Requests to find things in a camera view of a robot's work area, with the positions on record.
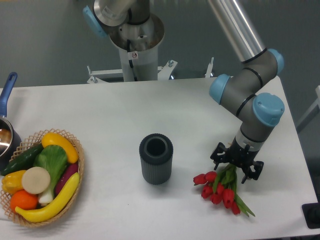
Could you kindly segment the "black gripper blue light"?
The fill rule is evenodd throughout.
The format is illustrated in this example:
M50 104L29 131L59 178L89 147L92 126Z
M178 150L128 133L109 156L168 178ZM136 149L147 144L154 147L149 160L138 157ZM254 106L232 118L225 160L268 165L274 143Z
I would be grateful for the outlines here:
M213 160L214 170L216 170L221 163L231 163L241 168L244 173L241 183L244 184L246 180L257 181L260 177L264 162L254 161L258 152L259 151L250 151L248 144L245 147L241 147L237 142L232 142L231 146L227 148L222 142L219 142L211 153L210 159Z

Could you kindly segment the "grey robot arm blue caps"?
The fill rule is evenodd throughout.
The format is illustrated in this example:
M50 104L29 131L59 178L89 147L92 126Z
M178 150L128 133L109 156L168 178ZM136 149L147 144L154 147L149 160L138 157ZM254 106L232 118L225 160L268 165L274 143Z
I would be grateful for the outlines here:
M257 180L264 164L255 157L285 110L279 97L261 89L283 70L284 59L265 47L240 3L211 0L209 5L243 64L237 75L221 74L209 88L211 98L242 122L230 147L219 143L211 159L242 169L245 180ZM165 31L149 1L96 0L82 13L96 35L109 37L118 48L124 81L160 79L158 46Z

